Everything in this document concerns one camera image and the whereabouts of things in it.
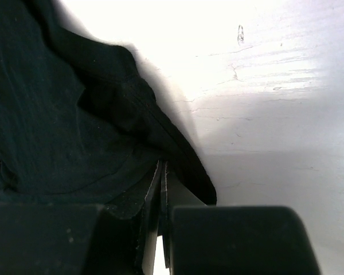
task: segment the white surface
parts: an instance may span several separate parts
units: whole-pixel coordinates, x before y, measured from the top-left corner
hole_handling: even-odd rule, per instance
[[[57,1],[66,28],[132,50],[220,205],[292,207],[344,274],[344,1]]]

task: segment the dark fabric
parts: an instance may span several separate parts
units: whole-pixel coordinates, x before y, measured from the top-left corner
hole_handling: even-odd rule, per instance
[[[49,0],[0,0],[0,199],[106,203],[161,158],[216,203],[127,49],[59,27]]]

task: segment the black garment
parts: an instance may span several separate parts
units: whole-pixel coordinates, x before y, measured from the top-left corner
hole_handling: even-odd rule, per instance
[[[216,203],[127,49],[59,27],[49,0],[0,0],[0,199],[106,203],[161,158]]]

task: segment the black cloth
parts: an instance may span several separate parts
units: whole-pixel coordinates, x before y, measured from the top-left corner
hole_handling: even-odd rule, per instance
[[[0,200],[107,203],[159,159],[216,203],[127,49],[61,28],[49,0],[0,0]]]

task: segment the scratched white surface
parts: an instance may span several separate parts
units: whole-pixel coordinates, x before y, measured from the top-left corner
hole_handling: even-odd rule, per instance
[[[66,28],[132,50],[220,205],[292,207],[344,274],[344,1],[56,1]]]

